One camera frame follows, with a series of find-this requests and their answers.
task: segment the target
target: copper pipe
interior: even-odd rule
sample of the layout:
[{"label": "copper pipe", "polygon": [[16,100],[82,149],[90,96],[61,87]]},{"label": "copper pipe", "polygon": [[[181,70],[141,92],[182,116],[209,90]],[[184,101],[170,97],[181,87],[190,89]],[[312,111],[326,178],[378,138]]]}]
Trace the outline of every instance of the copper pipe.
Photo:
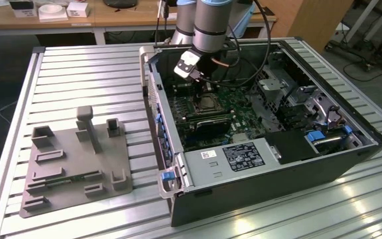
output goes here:
[{"label": "copper pipe", "polygon": [[220,66],[224,66],[224,67],[229,68],[229,65],[228,65],[226,63],[224,63],[224,62],[221,62],[221,61],[216,60],[214,58],[210,58],[210,59],[212,59],[212,61],[213,61],[217,65],[220,65]]}]

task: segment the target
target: metal extrusion surface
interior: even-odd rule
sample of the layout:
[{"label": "metal extrusion surface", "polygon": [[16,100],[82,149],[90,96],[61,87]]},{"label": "metal extrusion surface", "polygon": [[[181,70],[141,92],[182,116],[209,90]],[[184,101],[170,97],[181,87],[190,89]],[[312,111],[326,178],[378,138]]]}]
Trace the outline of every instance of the metal extrusion surface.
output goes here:
[{"label": "metal extrusion surface", "polygon": [[[382,133],[382,110],[314,50],[284,38],[324,79]],[[16,109],[19,130],[0,164],[1,238],[382,238],[382,152],[334,182],[170,227],[168,203],[156,185],[157,163],[140,89],[142,44],[55,47],[35,56],[29,96]],[[19,216],[32,128],[75,128],[75,108],[92,105],[93,123],[125,123],[133,192],[23,219]]]}]

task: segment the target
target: white label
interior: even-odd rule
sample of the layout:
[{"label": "white label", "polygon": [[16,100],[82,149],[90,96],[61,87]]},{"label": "white label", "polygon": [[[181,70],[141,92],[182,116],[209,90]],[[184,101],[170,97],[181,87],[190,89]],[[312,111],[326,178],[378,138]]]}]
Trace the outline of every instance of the white label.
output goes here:
[{"label": "white label", "polygon": [[201,152],[201,156],[202,156],[202,158],[213,158],[213,157],[216,157],[216,151],[210,150],[206,152]]},{"label": "white label", "polygon": [[176,20],[176,19],[177,19],[177,13],[176,12],[169,13],[168,20]]},{"label": "white label", "polygon": [[72,26],[90,26],[90,23],[72,23]]}]

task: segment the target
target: motherboard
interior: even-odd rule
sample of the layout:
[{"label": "motherboard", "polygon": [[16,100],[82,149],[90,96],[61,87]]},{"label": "motherboard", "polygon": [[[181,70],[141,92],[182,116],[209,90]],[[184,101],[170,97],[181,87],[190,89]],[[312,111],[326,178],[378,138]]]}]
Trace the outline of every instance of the motherboard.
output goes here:
[{"label": "motherboard", "polygon": [[[181,91],[192,92],[190,86],[180,87],[186,88]],[[192,94],[169,97],[185,152],[265,135],[262,118],[254,113],[249,97],[250,92],[242,88],[217,88],[200,99]]]}]

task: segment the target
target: black cable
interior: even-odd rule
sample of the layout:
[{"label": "black cable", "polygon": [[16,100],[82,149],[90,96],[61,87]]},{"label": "black cable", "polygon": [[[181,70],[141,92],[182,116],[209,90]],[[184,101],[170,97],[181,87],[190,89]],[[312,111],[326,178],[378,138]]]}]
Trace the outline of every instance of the black cable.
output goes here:
[{"label": "black cable", "polygon": [[112,32],[109,32],[110,34],[113,34],[113,35],[116,35],[116,36],[118,36],[120,34],[122,34],[124,32],[121,31],[121,32],[118,32],[117,34],[116,33],[112,33]]},{"label": "black cable", "polygon": [[285,104],[288,98],[290,97],[292,93],[296,91],[297,88],[298,88],[298,85],[296,84],[296,85],[292,87],[290,91],[289,91],[289,92],[286,93],[286,95],[284,96],[284,98],[281,99],[278,108],[280,108],[281,106],[284,106],[284,104]]},{"label": "black cable", "polygon": [[344,40],[345,40],[345,44],[346,44],[346,46],[349,47],[349,42],[348,42],[348,39],[346,39],[346,34],[345,34],[345,29],[344,29],[344,20],[342,20],[342,22],[341,22],[341,24],[342,24],[342,34],[344,34]]},{"label": "black cable", "polygon": [[257,69],[257,66],[253,64],[253,62],[250,62],[246,58],[244,58],[242,57],[242,60],[246,62],[246,63],[249,63],[249,65],[256,69],[256,70],[258,70]]},{"label": "black cable", "polygon": [[346,72],[346,68],[348,68],[349,66],[357,64],[357,63],[361,63],[361,62],[362,62],[362,60],[361,60],[361,61],[356,61],[356,62],[348,64],[346,66],[344,66],[344,73],[345,73],[353,80],[360,81],[360,82],[368,82],[368,81],[372,81],[373,79],[376,79],[377,77],[382,76],[382,73],[381,73],[381,74],[378,74],[377,76],[374,76],[374,77],[372,77],[372,78],[369,78],[369,79],[366,79],[366,80],[361,80],[361,79],[354,78],[354,77]]},{"label": "black cable", "polygon": [[262,118],[262,120],[266,120],[268,122],[272,122],[272,123],[274,123],[274,124],[280,124],[280,125],[284,124],[284,123],[280,123],[280,122],[270,121],[269,119],[264,118],[262,116],[260,116],[260,117]]},{"label": "black cable", "polygon": [[345,47],[340,46],[340,45],[337,45],[337,47],[341,50],[344,50],[345,52],[348,52],[348,53],[356,55],[357,57],[360,57],[365,62],[368,62],[366,58],[364,56],[361,56],[358,53],[353,52],[352,50],[346,49]]},{"label": "black cable", "polygon": [[132,33],[132,36],[130,36],[130,38],[129,38],[129,40],[128,41],[124,41],[122,43],[129,43],[130,41],[132,41],[132,39],[133,39],[133,37],[136,36],[136,31]]},{"label": "black cable", "polygon": [[270,49],[270,30],[269,30],[269,23],[268,23],[268,17],[266,17],[266,14],[265,14],[265,11],[264,11],[264,8],[261,6],[261,4],[258,3],[257,0],[253,0],[254,1],[254,4],[257,5],[257,8],[262,14],[262,17],[264,17],[264,21],[265,21],[265,27],[266,27],[266,34],[268,34],[268,47],[266,47],[266,54],[265,54],[265,59],[262,61],[262,64],[258,68],[258,70],[254,72],[254,74],[249,77],[249,79],[246,79],[241,84],[238,85],[229,85],[229,84],[222,84],[222,83],[218,83],[218,82],[214,82],[214,81],[210,81],[205,78],[200,78],[200,80],[202,81],[206,81],[214,85],[218,85],[218,86],[224,86],[224,87],[230,87],[230,88],[238,88],[241,86],[244,86],[250,80],[254,79],[254,77],[261,73],[261,71],[264,70],[264,66],[266,64],[266,61],[268,61],[268,56],[269,56],[269,49]]},{"label": "black cable", "polygon": [[134,35],[136,35],[136,33],[137,33],[137,32],[134,31],[133,34],[132,34],[132,37],[129,38],[129,40],[122,41],[121,39],[118,39],[118,38],[114,36],[116,34],[108,32],[109,36],[112,36],[116,40],[118,40],[121,44],[125,44],[125,43],[130,42],[132,39],[133,39],[133,37],[134,37]]},{"label": "black cable", "polygon": [[168,19],[165,18],[165,38],[168,38]]},{"label": "black cable", "polygon": [[237,39],[236,33],[233,32],[233,29],[232,29],[229,24],[228,24],[228,27],[229,27],[233,39],[236,41],[236,47],[237,47],[237,53],[238,53],[236,62],[229,65],[229,68],[230,68],[230,67],[236,67],[238,65],[238,63],[240,63],[240,60],[241,60],[241,49],[240,49],[240,43],[238,43],[238,39]]},{"label": "black cable", "polygon": [[157,16],[157,25],[156,25],[156,32],[154,32],[154,44],[157,46],[158,42],[158,25],[160,25],[160,16]]}]

